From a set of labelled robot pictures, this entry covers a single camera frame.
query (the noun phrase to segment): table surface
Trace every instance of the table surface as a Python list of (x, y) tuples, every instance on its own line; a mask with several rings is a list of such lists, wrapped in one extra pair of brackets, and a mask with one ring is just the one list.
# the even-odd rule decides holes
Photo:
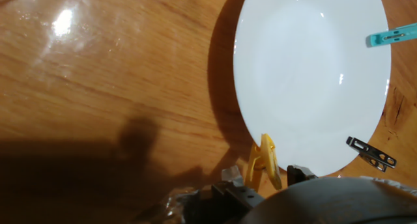
[[(232, 73), (243, 1), (0, 0), (0, 222), (126, 223), (171, 188), (244, 167)], [(390, 28), (417, 21), (417, 0), (382, 2)], [(417, 187), (416, 52), (417, 40), (392, 45), (370, 141), (397, 168), (356, 158), (332, 176)], [(264, 176), (260, 194), (274, 192)]]

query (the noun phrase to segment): blue plastic clip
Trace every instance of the blue plastic clip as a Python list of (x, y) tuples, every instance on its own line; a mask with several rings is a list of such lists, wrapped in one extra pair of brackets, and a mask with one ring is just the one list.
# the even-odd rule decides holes
[(417, 23), (398, 27), (387, 32), (370, 36), (371, 46), (387, 45), (417, 38)]

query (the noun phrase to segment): yellow clothespin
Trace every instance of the yellow clothespin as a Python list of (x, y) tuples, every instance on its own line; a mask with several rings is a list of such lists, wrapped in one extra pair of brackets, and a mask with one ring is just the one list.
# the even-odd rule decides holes
[(280, 168), (275, 157), (275, 144), (266, 133), (262, 135), (260, 147), (256, 143), (252, 145), (245, 186), (258, 192), (263, 169), (266, 169), (266, 173), (275, 189), (282, 189)]

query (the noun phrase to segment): wood grain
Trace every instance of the wood grain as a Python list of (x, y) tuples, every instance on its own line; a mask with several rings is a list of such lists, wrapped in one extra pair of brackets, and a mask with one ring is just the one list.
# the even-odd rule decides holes
[[(0, 222), (126, 223), (171, 188), (244, 166), (232, 73), (243, 1), (0, 0)], [(390, 27), (417, 21), (417, 0), (382, 1)], [(358, 158), (333, 176), (417, 187), (416, 51), (392, 46), (371, 139), (397, 168)], [(274, 192), (264, 179), (260, 193)]]

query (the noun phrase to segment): metal clip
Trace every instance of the metal clip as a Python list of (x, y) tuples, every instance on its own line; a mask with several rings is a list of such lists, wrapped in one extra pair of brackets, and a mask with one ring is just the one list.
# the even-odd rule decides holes
[(359, 139), (348, 137), (346, 143), (370, 165), (384, 173), (387, 167), (395, 168), (397, 165), (397, 160)]
[(262, 135), (260, 147), (256, 143), (252, 145), (245, 186), (257, 192), (261, 185), (263, 169), (266, 169), (266, 173), (275, 189), (282, 189), (280, 168), (275, 156), (275, 144), (268, 134)]
[(417, 23), (398, 27), (369, 37), (371, 46), (387, 45), (417, 38)]

